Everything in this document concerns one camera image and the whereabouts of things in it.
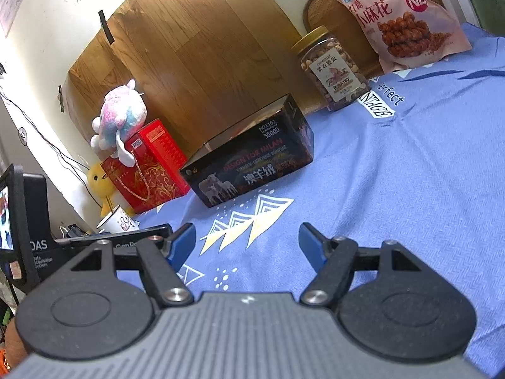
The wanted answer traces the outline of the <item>person's hand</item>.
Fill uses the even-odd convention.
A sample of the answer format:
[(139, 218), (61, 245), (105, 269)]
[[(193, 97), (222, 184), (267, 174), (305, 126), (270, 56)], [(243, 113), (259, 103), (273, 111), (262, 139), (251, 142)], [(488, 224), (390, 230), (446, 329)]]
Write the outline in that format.
[(1, 349), (1, 376), (6, 376), (28, 355), (12, 318), (5, 330), (4, 348)]

